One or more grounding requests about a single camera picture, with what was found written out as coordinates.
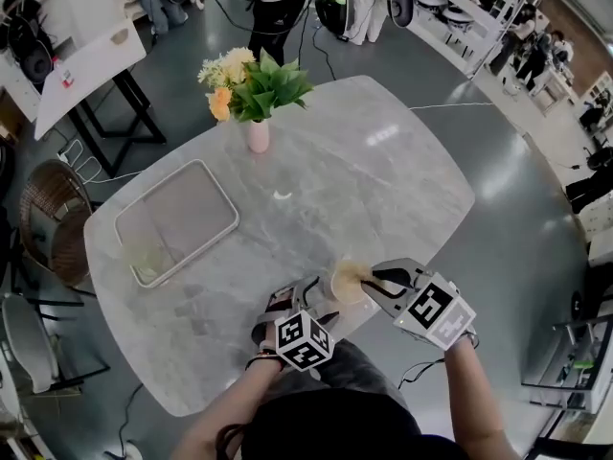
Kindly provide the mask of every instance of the gray pants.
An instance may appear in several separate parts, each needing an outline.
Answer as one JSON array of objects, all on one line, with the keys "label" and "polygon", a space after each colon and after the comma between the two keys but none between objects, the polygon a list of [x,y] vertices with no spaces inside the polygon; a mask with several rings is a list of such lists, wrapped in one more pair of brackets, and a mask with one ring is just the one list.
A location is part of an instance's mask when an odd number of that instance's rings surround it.
[{"label": "gray pants", "polygon": [[288,368],[270,386],[263,402],[267,403],[284,395],[326,388],[347,388],[358,392],[387,395],[407,409],[399,390],[368,359],[355,344],[343,339],[334,347],[330,361],[317,367],[321,380],[309,372]]},{"label": "gray pants", "polygon": [[171,25],[179,26],[187,18],[181,6],[172,3],[170,0],[140,0],[140,3],[158,35],[164,35],[169,31],[169,21]]}]

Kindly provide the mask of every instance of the black shirt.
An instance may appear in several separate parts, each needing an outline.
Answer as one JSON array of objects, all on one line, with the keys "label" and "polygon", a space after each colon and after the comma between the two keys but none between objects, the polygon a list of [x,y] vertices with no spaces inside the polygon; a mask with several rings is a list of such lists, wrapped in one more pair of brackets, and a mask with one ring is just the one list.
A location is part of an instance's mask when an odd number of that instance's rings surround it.
[{"label": "black shirt", "polygon": [[422,435],[392,398],[331,388],[262,405],[244,430],[242,458],[468,460],[455,443]]}]

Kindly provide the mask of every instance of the white tray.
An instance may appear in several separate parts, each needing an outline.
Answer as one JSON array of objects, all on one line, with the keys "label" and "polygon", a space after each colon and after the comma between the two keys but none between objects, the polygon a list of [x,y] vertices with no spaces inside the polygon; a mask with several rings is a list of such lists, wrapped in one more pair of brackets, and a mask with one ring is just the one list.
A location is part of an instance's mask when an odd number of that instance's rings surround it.
[{"label": "white tray", "polygon": [[115,233],[134,278],[154,288],[238,226],[238,211],[202,160],[126,206]]}]

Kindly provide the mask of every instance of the wicker chair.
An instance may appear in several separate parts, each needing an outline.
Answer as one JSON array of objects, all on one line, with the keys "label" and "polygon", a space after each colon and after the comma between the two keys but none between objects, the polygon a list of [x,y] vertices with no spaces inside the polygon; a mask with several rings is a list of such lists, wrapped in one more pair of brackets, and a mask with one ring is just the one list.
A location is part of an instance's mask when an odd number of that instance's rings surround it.
[{"label": "wicker chair", "polygon": [[[57,224],[49,257],[34,240],[34,207]],[[56,274],[65,286],[84,294],[92,293],[75,286],[89,273],[83,226],[92,212],[92,202],[79,176],[59,160],[48,160],[34,169],[19,203],[21,241],[28,256]]]}]

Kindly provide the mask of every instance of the orange flower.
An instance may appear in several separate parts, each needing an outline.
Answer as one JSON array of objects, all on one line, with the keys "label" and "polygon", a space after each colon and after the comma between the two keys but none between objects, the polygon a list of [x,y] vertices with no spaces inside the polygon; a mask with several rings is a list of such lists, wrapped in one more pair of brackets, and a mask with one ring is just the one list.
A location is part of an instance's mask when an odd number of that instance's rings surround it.
[{"label": "orange flower", "polygon": [[228,121],[230,119],[230,108],[228,103],[232,99],[232,90],[228,87],[218,87],[214,94],[207,94],[209,98],[209,108],[218,121]]}]

